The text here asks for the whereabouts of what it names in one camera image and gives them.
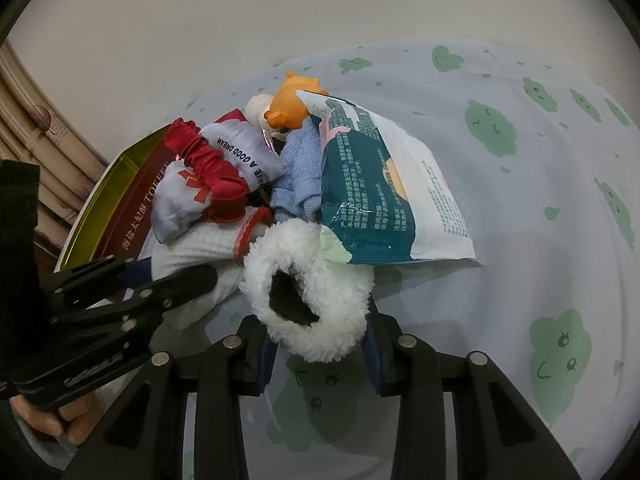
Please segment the person's left hand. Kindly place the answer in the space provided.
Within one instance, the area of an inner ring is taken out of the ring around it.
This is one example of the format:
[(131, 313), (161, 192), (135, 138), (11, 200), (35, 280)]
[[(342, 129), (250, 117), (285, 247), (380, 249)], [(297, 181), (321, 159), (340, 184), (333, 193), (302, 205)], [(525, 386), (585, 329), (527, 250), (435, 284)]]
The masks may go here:
[(65, 434), (72, 445), (85, 442), (104, 414), (103, 405), (94, 392), (52, 412), (36, 408), (24, 396), (14, 396), (10, 404), (14, 413), (32, 429), (51, 437)]

